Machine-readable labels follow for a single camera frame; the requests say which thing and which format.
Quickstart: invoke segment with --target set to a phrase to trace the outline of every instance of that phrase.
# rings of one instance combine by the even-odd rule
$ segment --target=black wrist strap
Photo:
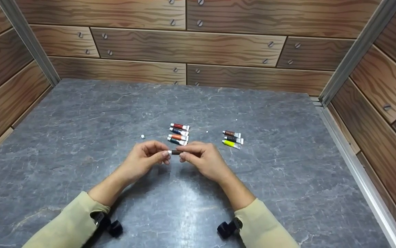
[[[118,220],[111,223],[107,213],[96,211],[90,214],[92,220],[101,231],[107,231],[112,237],[117,238],[123,233],[123,227]]]

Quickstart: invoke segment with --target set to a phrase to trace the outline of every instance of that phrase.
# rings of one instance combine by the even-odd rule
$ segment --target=metal frame
[[[386,204],[382,200],[378,190],[369,178],[359,159],[351,150],[349,143],[346,141],[343,133],[335,123],[329,110],[322,107],[318,107],[317,109],[340,154],[345,160],[346,165],[357,182],[360,191],[368,202],[371,211],[374,213],[374,216],[382,228],[388,242],[390,243],[391,247],[396,247],[396,221],[394,217],[392,217],[390,211],[386,207]]]
[[[345,83],[351,72],[357,66],[363,55],[372,46],[376,38],[383,31],[392,16],[396,13],[396,0],[382,0],[376,11],[357,37],[356,41],[338,65],[333,76],[328,81],[319,99],[327,106],[337,91]]]
[[[0,7],[13,25],[17,34],[22,39],[23,43],[30,51],[42,72],[45,74],[45,77],[48,79],[51,86],[55,87],[61,79],[34,35],[33,30],[31,30],[30,25],[28,25],[28,22],[20,11],[19,6],[17,6],[14,0],[0,0]]]

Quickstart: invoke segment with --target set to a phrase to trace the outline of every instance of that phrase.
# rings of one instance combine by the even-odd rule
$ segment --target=gray marble table
[[[20,247],[135,143],[169,144],[171,122],[215,143],[228,165],[303,248],[389,247],[306,94],[63,80],[0,146],[0,247]],[[240,151],[222,130],[242,132]],[[127,189],[118,239],[88,247],[237,248],[216,227],[233,212],[222,190],[173,158]]]

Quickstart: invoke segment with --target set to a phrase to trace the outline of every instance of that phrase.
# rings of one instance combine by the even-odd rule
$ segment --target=sleeve
[[[23,248],[80,248],[96,231],[90,217],[94,211],[108,213],[109,207],[94,201],[81,192],[50,223],[31,237]]]
[[[258,199],[236,211],[235,216],[242,221],[239,234],[247,248],[299,247],[265,204]]]

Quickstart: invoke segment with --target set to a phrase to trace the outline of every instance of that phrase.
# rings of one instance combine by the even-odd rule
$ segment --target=wooden wall
[[[50,84],[0,9],[0,143],[50,90]]]
[[[396,13],[328,108],[396,220]]]
[[[62,78],[318,96],[381,0],[16,1]]]

